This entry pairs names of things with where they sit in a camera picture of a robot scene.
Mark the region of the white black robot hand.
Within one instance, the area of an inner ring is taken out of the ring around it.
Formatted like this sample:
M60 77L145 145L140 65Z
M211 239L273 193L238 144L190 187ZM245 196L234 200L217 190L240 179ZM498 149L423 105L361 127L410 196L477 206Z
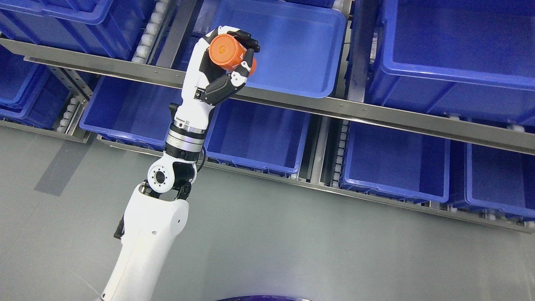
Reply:
M226 71L209 57L209 46L217 37L227 34L231 42L243 46L245 54L233 71ZM246 86L252 73L254 54L260 52L258 40L249 32L231 26L219 26L202 38L193 48L182 85L182 104L172 109L176 128L201 133L208 128L209 114L216 105Z

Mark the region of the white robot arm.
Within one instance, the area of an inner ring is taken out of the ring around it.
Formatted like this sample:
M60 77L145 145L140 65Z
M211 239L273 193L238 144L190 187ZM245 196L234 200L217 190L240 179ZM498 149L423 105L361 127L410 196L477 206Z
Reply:
M122 249L100 299L149 301L163 265L189 217L189 196L197 176L196 161L209 121L175 119L166 150L146 179L132 192L119 234Z

